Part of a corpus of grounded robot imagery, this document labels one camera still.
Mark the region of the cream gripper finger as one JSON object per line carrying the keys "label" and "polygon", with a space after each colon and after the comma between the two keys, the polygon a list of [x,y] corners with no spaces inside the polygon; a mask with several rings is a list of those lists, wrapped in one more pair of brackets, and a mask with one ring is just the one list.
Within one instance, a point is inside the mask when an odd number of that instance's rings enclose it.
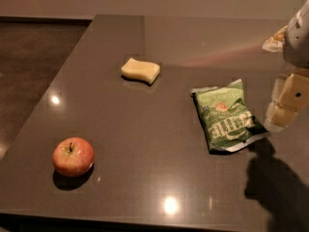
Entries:
{"label": "cream gripper finger", "polygon": [[287,28],[288,26],[282,27],[272,37],[266,40],[262,45],[262,49],[271,53],[282,52]]}
{"label": "cream gripper finger", "polygon": [[267,108],[265,127],[280,132],[289,126],[309,104],[309,76],[293,72],[279,76],[274,83]]}

